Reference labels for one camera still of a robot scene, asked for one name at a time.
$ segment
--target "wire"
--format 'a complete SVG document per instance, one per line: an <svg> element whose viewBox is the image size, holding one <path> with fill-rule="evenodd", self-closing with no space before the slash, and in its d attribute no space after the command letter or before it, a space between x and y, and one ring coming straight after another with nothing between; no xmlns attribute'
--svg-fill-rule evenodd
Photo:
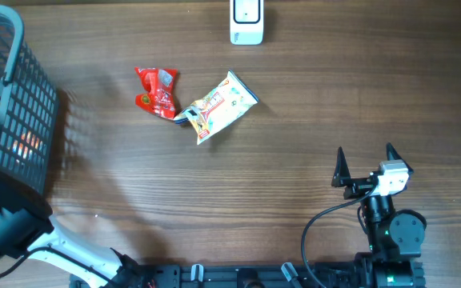
<svg viewBox="0 0 461 288"><path fill-rule="evenodd" d="M353 201L349 201L349 202L346 202L346 203L343 203L341 205L337 205L337 206L333 206L331 208L328 208L326 210L324 210L323 212L319 212L317 215L315 215L308 223L307 225L305 225L305 229L303 229L303 233L302 233L302 260L303 260L303 265L305 265L305 268L307 268L307 272L309 273L309 275L311 276L311 278L317 283L319 284L322 288L327 288L326 286L324 286L321 281L319 281L319 279L316 277L316 275L312 272L311 270L311 267L309 266L309 261L307 260L307 256L305 255L305 237L307 236L307 231L309 230L309 228L311 228L312 224L314 224L314 222L316 222L316 220L318 220L319 218L321 218L323 215L325 214L329 214L330 212L332 211L336 211L338 209L341 209L341 208L344 208L344 207L348 207L350 205L353 205L355 203L358 203L358 202L361 202L362 200L364 200L365 198L368 198L372 193L373 193L374 189L371 189L371 191L367 192L366 194L364 194L364 196L362 196L361 198L356 198L355 200Z"/></svg>
<svg viewBox="0 0 461 288"><path fill-rule="evenodd" d="M359 220L360 226L362 227L362 231L364 231L364 234L367 234L367 228L364 226L364 223L362 222L362 217L360 217L360 210L362 209L362 206L359 206L357 209L357 219Z"/></svg>
<svg viewBox="0 0 461 288"><path fill-rule="evenodd" d="M0 279L7 276L8 274L14 272L25 260L27 260L32 254L34 253L37 253L39 251L46 251L46 252L50 252L52 254L56 254L57 256L61 257L61 258L64 258L66 259L67 261L70 261L72 263L74 263L75 265L83 268L84 270L87 270L87 271L90 271L92 274L95 274L97 275L98 277L100 277L101 279L103 279L104 281L107 281L108 283L110 283L113 287L118 287L118 285L113 282L111 279L109 279L108 277L106 277L105 275L101 274L100 272L98 272L97 270L94 270L93 267L91 266L87 266L83 263L81 263L80 261L76 260L76 259L73 259L71 256L69 255L66 255L58 250L55 250L51 247L39 247L39 248L36 248L36 249L33 249L29 252L27 252L26 254L24 254L19 260L16 261L15 264L12 265L12 267L10 267L8 270L6 270L5 272L2 272L0 273Z"/></svg>

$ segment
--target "plastic basket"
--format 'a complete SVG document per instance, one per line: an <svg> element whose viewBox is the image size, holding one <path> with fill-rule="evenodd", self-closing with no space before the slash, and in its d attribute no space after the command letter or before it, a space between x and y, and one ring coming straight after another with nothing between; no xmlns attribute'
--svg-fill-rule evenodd
<svg viewBox="0 0 461 288"><path fill-rule="evenodd" d="M0 6L0 178L43 194L58 112L54 85L24 41L24 25Z"/></svg>

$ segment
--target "red packet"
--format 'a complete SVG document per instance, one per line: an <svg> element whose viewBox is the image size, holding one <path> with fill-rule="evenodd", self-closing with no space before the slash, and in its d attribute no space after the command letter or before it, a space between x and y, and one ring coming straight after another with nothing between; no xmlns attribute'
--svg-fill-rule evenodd
<svg viewBox="0 0 461 288"><path fill-rule="evenodd" d="M173 120L175 107L172 88L177 70L138 67L134 70L142 80L143 89L146 91L144 94L136 95L136 105L149 113Z"/></svg>

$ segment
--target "wooden surface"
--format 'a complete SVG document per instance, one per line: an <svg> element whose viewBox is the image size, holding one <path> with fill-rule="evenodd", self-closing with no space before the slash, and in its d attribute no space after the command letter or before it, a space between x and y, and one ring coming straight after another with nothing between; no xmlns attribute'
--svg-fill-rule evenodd
<svg viewBox="0 0 461 288"><path fill-rule="evenodd" d="M460 1L268 3L261 46L230 44L225 2L18 11L61 90L47 187L66 226L142 262L300 263L307 221L343 202L337 148L362 177L392 142L415 169L395 206L428 220L427 286L461 287ZM135 66L179 69L181 106L229 68L261 102L197 146L191 127L134 105ZM318 261L367 250L355 207L307 241ZM28 261L0 286L67 282Z"/></svg>

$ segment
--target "white object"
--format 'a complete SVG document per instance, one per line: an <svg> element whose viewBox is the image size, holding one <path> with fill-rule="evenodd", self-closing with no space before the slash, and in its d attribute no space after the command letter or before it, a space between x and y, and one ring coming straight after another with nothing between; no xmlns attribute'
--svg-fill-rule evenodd
<svg viewBox="0 0 461 288"><path fill-rule="evenodd" d="M264 35L264 0L230 0L230 42L258 45Z"/></svg>
<svg viewBox="0 0 461 288"><path fill-rule="evenodd" d="M54 216L50 217L50 221L54 227L53 232L40 236L30 247L28 247L28 251L39 247L50 246L87 266L92 266L94 270L109 279L112 279L117 274L117 270L122 263L112 249L87 242L76 233L60 224ZM36 252L30 256L30 259L36 259L55 265L60 269L80 277L92 288L99 288L107 284L107 281L99 276L48 251Z"/></svg>
<svg viewBox="0 0 461 288"><path fill-rule="evenodd" d="M394 195L405 189L409 174L407 165L403 160L380 162L380 170L383 175L378 176L378 185L371 196Z"/></svg>

